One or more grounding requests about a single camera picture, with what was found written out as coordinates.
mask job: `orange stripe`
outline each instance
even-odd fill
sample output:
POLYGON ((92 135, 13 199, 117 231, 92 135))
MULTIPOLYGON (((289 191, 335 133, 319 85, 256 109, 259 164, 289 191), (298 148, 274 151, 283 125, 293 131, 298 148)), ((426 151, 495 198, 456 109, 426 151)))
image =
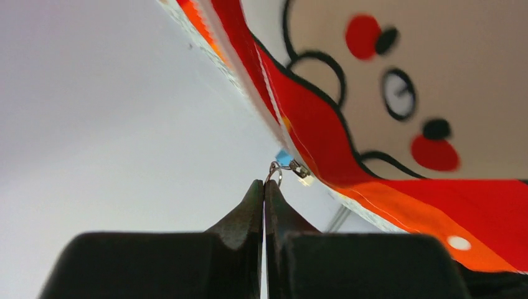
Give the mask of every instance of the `orange stripe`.
POLYGON ((282 118, 282 122, 284 123, 284 126, 286 127, 286 131, 287 131, 288 133, 290 133, 290 130, 291 130, 291 123, 290 123, 290 120, 289 120, 287 117, 285 117, 285 116, 283 116, 283 117, 281 117, 281 118, 282 118))
POLYGON ((477 271, 516 271, 516 269, 484 245, 471 233, 458 225, 441 210, 429 206, 381 183, 364 183, 337 192, 355 199, 364 208, 387 219, 409 232, 420 232, 436 237, 451 256, 466 267, 477 271), (466 239, 469 250, 454 249, 448 243, 450 236, 466 239))
POLYGON ((185 12, 185 15, 189 18, 191 24, 200 32, 200 34, 205 38, 208 44, 212 45, 213 39, 207 30, 202 18, 200 17, 198 10, 194 7, 192 1, 189 1, 182 6, 182 10, 185 12))
POLYGON ((222 59, 222 61, 227 64, 227 60, 220 51, 218 45, 214 42, 212 35, 209 33, 207 26, 204 24, 203 19, 200 17, 200 14, 192 1, 184 3, 181 5, 181 7, 191 24, 196 28, 196 30, 198 30, 200 35, 204 37, 205 41, 211 46, 213 51, 220 57, 220 59, 222 59))

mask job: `red fabric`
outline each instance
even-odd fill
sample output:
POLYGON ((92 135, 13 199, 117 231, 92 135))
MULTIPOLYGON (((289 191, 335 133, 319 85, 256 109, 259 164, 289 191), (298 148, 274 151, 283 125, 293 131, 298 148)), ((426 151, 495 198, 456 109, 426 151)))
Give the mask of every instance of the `red fabric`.
MULTIPOLYGON (((260 54, 281 117, 289 123, 291 139, 313 173, 331 187, 336 187, 332 184, 351 186, 373 180, 356 162, 346 124, 340 120, 332 103, 317 88, 276 64, 253 42, 240 1, 211 2, 253 84, 275 116, 258 59, 260 54)), ((525 184, 519 181, 434 180, 383 181, 383 184, 441 210, 513 267, 528 270, 525 257, 528 252, 525 220, 528 186, 525 184)), ((373 201, 376 195, 384 196, 383 193, 373 194, 373 201)))
POLYGON ((224 27, 225 32, 229 38, 229 42, 233 45, 237 55, 246 68, 254 86, 258 90, 260 98, 264 101, 267 109, 277 121, 273 104, 271 103, 270 95, 266 87, 266 82, 260 68, 260 61, 258 60, 257 50, 253 43, 253 37, 249 31, 245 18, 240 7, 240 0, 211 0, 213 8, 220 17, 220 21, 224 27))
POLYGON ((528 270, 528 186, 520 181, 384 181, 442 210, 518 269, 528 270))

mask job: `black outline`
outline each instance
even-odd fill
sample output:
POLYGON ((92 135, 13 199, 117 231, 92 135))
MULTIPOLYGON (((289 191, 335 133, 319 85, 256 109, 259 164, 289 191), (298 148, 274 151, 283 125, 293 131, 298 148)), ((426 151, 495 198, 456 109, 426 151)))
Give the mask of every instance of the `black outline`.
POLYGON ((255 41, 255 44, 268 56, 268 58, 273 62, 275 67, 281 72, 284 76, 290 78, 292 81, 300 84, 307 90, 313 92, 315 95, 317 95, 319 98, 321 98, 326 104, 332 108, 334 113, 336 114, 337 118, 339 119, 339 122, 341 123, 341 127, 346 133, 347 141, 349 144, 349 148, 352 153, 352 157, 354 157, 355 161, 358 163, 359 167, 365 171, 368 175, 372 176, 373 178, 377 179, 383 179, 380 176, 373 173, 364 163, 363 161, 370 160, 370 159, 380 159, 382 161, 385 161, 392 166, 396 167, 403 173, 413 176, 414 178, 420 178, 420 179, 426 179, 426 177, 421 176, 411 169, 404 166, 402 163, 399 163, 395 158, 393 158, 391 155, 383 153, 381 151, 366 151, 363 154, 360 154, 356 148, 354 147, 354 142, 352 140, 352 134, 349 131, 349 127, 347 125, 347 122, 341 113, 341 106, 344 104, 344 95, 346 94, 346 80, 344 77, 344 72, 341 68, 341 66, 336 62, 335 59, 333 59, 330 55, 320 52, 320 51, 306 51, 303 52, 301 55, 297 54, 293 48, 293 45, 291 43, 290 39, 290 31, 288 30, 288 16, 289 16, 289 10, 292 0, 286 0, 284 5, 284 11, 283 11, 283 20, 282 20, 282 27, 283 27, 283 38, 284 43, 286 47, 286 51, 288 53, 288 56, 290 57, 291 61, 287 64, 287 67, 284 67, 282 64, 280 64, 278 61, 276 61, 273 56, 269 53, 268 49, 264 47, 264 45, 260 42, 260 40, 257 39, 257 37, 252 33, 253 40, 255 41), (291 67, 297 63, 301 59, 306 58, 312 58, 312 59, 318 59, 322 62, 327 63, 330 68, 332 68, 341 84, 341 95, 343 96, 343 99, 339 100, 337 103, 324 91, 322 91, 317 86, 313 85, 312 83, 308 82, 307 80, 301 78, 300 76, 296 75, 291 71, 291 67))
POLYGON ((410 176, 413 176, 415 178, 426 179, 426 177, 415 173, 411 169, 405 167, 402 163, 398 162, 398 160, 394 159, 392 156, 388 154, 385 154, 382 151, 366 151, 365 153, 361 154, 361 163, 363 163, 364 161, 372 160, 372 159, 378 159, 378 160, 385 161, 391 164, 392 166, 398 168, 399 170, 401 170, 401 172, 408 174, 410 176))
POLYGON ((290 31, 288 30, 288 20, 290 12, 291 0, 286 0, 284 2, 284 8, 282 13, 282 35, 284 38, 284 46, 286 47, 286 52, 291 60, 297 58, 297 53, 295 52, 293 45, 291 44, 290 31))
POLYGON ((295 59, 292 59, 287 65, 286 69, 291 71, 291 68, 297 64, 298 62, 301 62, 304 59, 314 59, 319 60, 322 63, 328 65, 336 74, 337 79, 339 80, 339 96, 336 100, 337 105, 339 108, 341 108, 345 102, 347 88, 346 88, 346 80, 345 80, 345 73, 343 72, 343 69, 338 64, 337 61, 335 61, 330 55, 324 52, 320 51, 306 51, 302 54, 299 54, 295 57, 295 59))
POLYGON ((339 63, 327 53, 318 50, 307 50, 302 52, 301 54, 297 54, 297 52, 295 52, 295 49, 293 48, 293 44, 291 43, 290 39, 290 30, 288 30, 290 4, 291 0, 285 1, 282 15, 282 33, 284 38, 284 46, 286 47, 286 52, 290 57, 290 62, 287 63, 286 68, 288 70, 291 70, 292 66, 304 59, 315 59, 328 65, 330 69, 334 71, 339 81, 339 96, 335 100, 335 102, 337 102, 337 105, 339 107, 342 107, 344 105, 347 94, 345 72, 343 71, 339 63))
POLYGON ((416 89, 414 88, 414 84, 413 84, 411 78, 407 75, 407 73, 405 73, 401 69, 398 69, 397 67, 389 68, 383 74, 383 76, 381 77, 380 88, 381 88, 381 96, 383 98, 383 103, 384 103, 385 109, 387 109, 387 112, 389 113, 389 115, 392 118, 394 118, 395 120, 397 120, 397 121, 408 121, 409 119, 411 119, 411 117, 416 112, 416 109, 417 109, 417 106, 418 106, 418 95, 416 93, 416 89), (399 114, 395 113, 394 111, 392 111, 392 108, 387 103, 387 97, 385 96, 385 81, 386 81, 387 77, 389 75, 392 75, 392 74, 400 77, 403 81, 405 81, 405 83, 407 84, 407 88, 405 90, 410 92, 413 95, 413 103, 412 103, 413 107, 412 107, 412 110, 411 110, 411 112, 409 112, 409 114, 404 115, 404 116, 399 115, 399 114))

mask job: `red circle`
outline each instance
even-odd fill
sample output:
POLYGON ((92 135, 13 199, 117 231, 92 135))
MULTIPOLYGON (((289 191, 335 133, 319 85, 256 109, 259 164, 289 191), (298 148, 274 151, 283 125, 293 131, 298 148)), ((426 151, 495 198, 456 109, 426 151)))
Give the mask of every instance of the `red circle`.
POLYGON ((418 135, 412 145, 414 160, 425 168, 436 171, 454 171, 460 166, 455 148, 445 140, 428 140, 418 135))
POLYGON ((352 18, 345 33, 345 40, 352 55, 361 60, 373 58, 381 28, 374 17, 359 14, 352 18))

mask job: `metal jump ring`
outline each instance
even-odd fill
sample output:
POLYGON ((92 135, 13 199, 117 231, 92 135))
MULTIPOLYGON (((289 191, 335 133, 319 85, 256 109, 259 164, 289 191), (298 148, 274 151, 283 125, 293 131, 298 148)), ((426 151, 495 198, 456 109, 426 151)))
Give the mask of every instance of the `metal jump ring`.
POLYGON ((282 183, 282 167, 277 161, 271 162, 270 173, 266 177, 265 183, 269 182, 271 180, 271 176, 277 171, 279 172, 279 181, 277 182, 277 186, 280 187, 280 184, 282 183))

